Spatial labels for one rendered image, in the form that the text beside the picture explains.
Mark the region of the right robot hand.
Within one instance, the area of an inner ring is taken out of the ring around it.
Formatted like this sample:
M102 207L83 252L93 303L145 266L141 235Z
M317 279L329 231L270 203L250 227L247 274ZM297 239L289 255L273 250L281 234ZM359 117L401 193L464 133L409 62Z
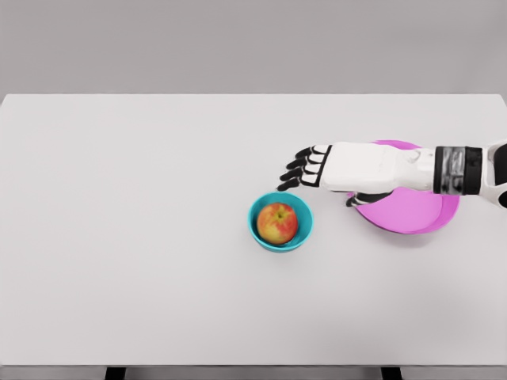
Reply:
M336 142L313 145L295 154L279 178L278 192L305 186L348 193L347 207L376 203L396 189L382 167L385 149L371 143Z

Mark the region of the red yellow apple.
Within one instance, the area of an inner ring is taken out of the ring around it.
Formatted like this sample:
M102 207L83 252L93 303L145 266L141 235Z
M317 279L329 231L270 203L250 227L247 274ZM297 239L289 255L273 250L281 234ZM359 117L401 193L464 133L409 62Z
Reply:
M286 203L264 206L257 216L257 232L272 245L283 245L292 240L299 227L294 209Z

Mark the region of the pink plate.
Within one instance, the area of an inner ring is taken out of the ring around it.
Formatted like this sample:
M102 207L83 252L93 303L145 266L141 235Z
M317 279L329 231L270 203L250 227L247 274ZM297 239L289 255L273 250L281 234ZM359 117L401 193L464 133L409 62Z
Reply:
M392 153L418 146L399 140L379 140L372 144ZM396 188L388 197L355 207L369 222L398 234L425 234L449 223L459 208L459 197Z

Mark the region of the blue bowl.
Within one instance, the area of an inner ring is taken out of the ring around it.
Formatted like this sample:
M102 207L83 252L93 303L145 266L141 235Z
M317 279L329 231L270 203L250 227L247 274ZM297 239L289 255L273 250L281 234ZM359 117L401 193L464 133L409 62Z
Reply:
M299 227L295 237L283 245L272 245L264 241L257 232L256 221L261 209L271 203L286 203L291 206L298 218ZM310 237L314 227L314 216L309 205L290 192L270 192L256 199L247 215L247 225L254 240L263 248L275 253L286 253L299 248Z

